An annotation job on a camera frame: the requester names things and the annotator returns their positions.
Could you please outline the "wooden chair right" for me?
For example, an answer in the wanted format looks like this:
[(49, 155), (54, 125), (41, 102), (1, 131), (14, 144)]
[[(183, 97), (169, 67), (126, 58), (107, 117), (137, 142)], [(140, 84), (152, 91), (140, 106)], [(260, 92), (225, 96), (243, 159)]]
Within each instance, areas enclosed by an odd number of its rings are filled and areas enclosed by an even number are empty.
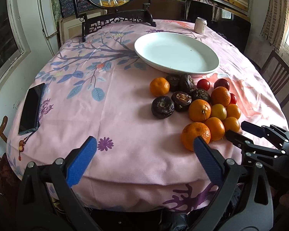
[[(260, 74), (263, 75), (265, 71), (269, 68), (271, 62), (275, 59), (277, 61), (276, 67), (272, 72), (267, 84), (269, 85), (271, 91), (274, 95), (277, 95), (289, 82), (289, 66), (288, 64), (276, 53), (274, 50), (271, 51), (269, 57), (265, 61), (265, 64), (260, 69)], [(285, 98), (280, 103), (280, 107), (283, 109), (285, 105), (289, 102), (289, 92), (286, 94)]]

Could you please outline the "small orange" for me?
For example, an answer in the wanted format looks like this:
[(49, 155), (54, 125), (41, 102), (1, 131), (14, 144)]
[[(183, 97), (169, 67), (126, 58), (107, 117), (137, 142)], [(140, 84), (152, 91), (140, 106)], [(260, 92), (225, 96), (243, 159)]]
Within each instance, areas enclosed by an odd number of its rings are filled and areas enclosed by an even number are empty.
[(235, 117), (227, 117), (223, 121), (223, 125), (225, 128), (225, 132), (227, 132), (228, 130), (232, 130), (233, 132), (239, 132), (240, 130), (240, 123)]
[(226, 107), (227, 117), (234, 117), (239, 119), (241, 117), (241, 110), (236, 104), (229, 104)]

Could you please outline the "red tassel phone charm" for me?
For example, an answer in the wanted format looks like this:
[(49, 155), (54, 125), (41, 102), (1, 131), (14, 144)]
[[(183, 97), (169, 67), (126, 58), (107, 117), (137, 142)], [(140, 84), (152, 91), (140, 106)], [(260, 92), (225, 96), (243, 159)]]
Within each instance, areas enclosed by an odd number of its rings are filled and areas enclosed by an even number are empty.
[(27, 137), (25, 137), (24, 139), (20, 140), (18, 143), (18, 160), (21, 161), (22, 157), (21, 157), (21, 153), (24, 152), (24, 147), (26, 145), (26, 143), (28, 142), (29, 138), (35, 134), (35, 132), (30, 133)]

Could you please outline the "white oval plate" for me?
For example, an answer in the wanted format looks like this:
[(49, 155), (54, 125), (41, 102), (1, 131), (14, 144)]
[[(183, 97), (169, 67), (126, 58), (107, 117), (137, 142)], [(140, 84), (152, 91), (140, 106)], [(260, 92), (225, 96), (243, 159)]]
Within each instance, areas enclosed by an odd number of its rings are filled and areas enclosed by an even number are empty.
[(209, 46), (179, 33), (145, 34), (136, 39), (134, 51), (146, 64), (168, 74), (209, 74), (219, 67)]

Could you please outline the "large mandarin front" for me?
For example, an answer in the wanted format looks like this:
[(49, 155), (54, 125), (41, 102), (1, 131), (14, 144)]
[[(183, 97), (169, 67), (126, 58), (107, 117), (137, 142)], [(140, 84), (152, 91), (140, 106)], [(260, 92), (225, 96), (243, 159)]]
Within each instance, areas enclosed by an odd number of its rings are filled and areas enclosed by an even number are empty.
[(185, 126), (181, 133), (181, 142), (187, 150), (193, 152), (193, 143), (196, 137), (202, 137), (206, 144), (211, 141), (210, 130), (204, 123), (194, 122)]

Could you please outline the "pink floral tablecloth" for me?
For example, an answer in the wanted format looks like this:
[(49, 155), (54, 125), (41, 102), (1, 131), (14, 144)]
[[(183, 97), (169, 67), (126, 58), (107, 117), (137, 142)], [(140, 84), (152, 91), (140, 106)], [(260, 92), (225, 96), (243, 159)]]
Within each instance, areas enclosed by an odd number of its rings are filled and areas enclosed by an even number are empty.
[(8, 135), (6, 153), (17, 177), (28, 162), (51, 164), (80, 147), (89, 136), (97, 152), (80, 182), (73, 187), (90, 208), (151, 211), (165, 207), (188, 213), (205, 207), (216, 187), (196, 155), (184, 148), (180, 135), (190, 119), (174, 112), (158, 119), (151, 112), (149, 84), (162, 73), (141, 61), (134, 42), (151, 32), (176, 32), (209, 46), (219, 68), (210, 82), (226, 78), (238, 99), (240, 121), (288, 128), (287, 120), (268, 84), (252, 63), (230, 42), (211, 29), (194, 33), (194, 25), (159, 20), (157, 26), (121, 22), (87, 37), (67, 41), (36, 75), (45, 83), (40, 126), (18, 160), (21, 110)]

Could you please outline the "white drink can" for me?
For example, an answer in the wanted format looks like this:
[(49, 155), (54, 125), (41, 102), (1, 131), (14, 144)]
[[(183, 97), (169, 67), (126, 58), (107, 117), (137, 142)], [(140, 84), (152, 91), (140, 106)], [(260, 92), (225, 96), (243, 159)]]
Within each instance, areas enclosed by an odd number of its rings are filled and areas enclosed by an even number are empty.
[(194, 24), (194, 32), (197, 34), (204, 34), (207, 27), (206, 19), (197, 17)]

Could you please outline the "yellow-orange small citrus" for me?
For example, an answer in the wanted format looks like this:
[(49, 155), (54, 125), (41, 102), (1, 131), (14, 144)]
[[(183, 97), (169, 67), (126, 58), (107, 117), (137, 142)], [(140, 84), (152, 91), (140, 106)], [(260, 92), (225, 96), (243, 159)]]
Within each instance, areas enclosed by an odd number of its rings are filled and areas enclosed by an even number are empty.
[(211, 107), (210, 117), (216, 117), (224, 121), (227, 118), (227, 110), (222, 104), (215, 104)]

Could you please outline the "wooden chair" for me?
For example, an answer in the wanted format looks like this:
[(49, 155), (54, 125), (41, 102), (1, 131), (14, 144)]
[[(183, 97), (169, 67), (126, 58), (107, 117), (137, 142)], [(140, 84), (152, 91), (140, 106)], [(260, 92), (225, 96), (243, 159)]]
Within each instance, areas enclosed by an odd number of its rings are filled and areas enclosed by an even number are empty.
[[(277, 95), (289, 82), (289, 66), (288, 64), (276, 53), (274, 50), (271, 51), (269, 57), (265, 61), (265, 64), (260, 69), (260, 74), (263, 75), (265, 71), (269, 68), (271, 62), (275, 59), (277, 61), (276, 67), (272, 72), (267, 84), (269, 85), (271, 91), (274, 95)], [(289, 102), (289, 92), (286, 94), (285, 98), (280, 103), (280, 107), (283, 109), (285, 105)]]
[(7, 123), (8, 117), (4, 116), (0, 124), (0, 194), (14, 198), (17, 195), (20, 180), (8, 161), (8, 154), (4, 151), (8, 142), (4, 133)]

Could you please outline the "dark passion fruit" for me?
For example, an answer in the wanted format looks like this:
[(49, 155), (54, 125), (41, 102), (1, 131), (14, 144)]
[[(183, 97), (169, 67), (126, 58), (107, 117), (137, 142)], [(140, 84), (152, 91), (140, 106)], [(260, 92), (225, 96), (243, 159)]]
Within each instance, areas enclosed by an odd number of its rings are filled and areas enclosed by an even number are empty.
[(204, 89), (195, 88), (195, 89), (191, 90), (189, 95), (192, 97), (192, 101), (195, 101), (197, 99), (201, 99), (201, 100), (204, 100), (204, 101), (210, 103), (210, 100), (211, 100), (209, 93)]
[(174, 112), (174, 102), (168, 96), (157, 97), (152, 101), (151, 112), (159, 119), (168, 118)]
[(189, 74), (182, 74), (180, 76), (178, 86), (181, 91), (190, 93), (192, 90), (194, 90), (194, 80)]
[(165, 78), (170, 85), (170, 91), (176, 92), (180, 89), (179, 82), (180, 82), (180, 75), (178, 74), (169, 74)]
[(171, 96), (171, 99), (174, 103), (174, 109), (177, 112), (187, 111), (192, 103), (192, 97), (183, 91), (174, 92)]

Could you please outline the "black smartphone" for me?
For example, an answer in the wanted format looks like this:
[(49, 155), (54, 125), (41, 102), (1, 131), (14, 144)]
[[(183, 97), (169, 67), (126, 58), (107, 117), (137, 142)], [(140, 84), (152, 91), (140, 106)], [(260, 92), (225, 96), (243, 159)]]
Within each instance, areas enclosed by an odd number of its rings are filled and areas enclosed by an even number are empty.
[(38, 130), (39, 111), (45, 87), (45, 83), (42, 83), (28, 90), (21, 114), (18, 129), (19, 135), (25, 135)]

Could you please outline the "dark red plum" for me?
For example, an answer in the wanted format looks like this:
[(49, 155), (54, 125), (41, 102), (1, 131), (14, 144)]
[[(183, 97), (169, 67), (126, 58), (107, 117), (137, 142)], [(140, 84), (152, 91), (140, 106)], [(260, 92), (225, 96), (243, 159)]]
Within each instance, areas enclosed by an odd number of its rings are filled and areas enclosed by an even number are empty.
[(216, 89), (217, 87), (224, 87), (229, 91), (230, 90), (230, 83), (226, 79), (220, 78), (214, 83), (213, 87), (214, 87), (214, 89)]

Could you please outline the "large orange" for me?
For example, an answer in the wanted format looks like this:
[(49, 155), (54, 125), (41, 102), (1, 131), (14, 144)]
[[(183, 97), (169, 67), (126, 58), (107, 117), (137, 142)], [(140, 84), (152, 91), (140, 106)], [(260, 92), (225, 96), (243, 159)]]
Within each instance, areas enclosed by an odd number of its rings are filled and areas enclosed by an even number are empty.
[(191, 103), (188, 109), (188, 116), (192, 121), (204, 122), (211, 115), (210, 104), (202, 99), (196, 99)]

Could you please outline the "wooden chair left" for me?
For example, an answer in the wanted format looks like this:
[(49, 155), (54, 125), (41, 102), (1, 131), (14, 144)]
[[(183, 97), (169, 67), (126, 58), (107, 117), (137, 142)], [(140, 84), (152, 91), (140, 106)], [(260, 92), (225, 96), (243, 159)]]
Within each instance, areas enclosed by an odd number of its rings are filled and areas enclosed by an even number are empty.
[(17, 195), (20, 180), (8, 161), (8, 154), (4, 151), (8, 142), (4, 133), (7, 123), (8, 117), (4, 116), (0, 124), (0, 194), (14, 198)]

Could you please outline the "red cherry tomato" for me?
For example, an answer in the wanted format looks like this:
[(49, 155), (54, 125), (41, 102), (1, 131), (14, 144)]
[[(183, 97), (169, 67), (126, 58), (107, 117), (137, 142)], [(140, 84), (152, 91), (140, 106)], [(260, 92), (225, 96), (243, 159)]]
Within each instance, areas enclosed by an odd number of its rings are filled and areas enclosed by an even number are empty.
[(201, 79), (198, 81), (196, 87), (197, 89), (203, 89), (205, 91), (208, 91), (211, 87), (211, 84), (207, 79)]
[(230, 104), (236, 104), (237, 103), (237, 97), (234, 93), (230, 93)]

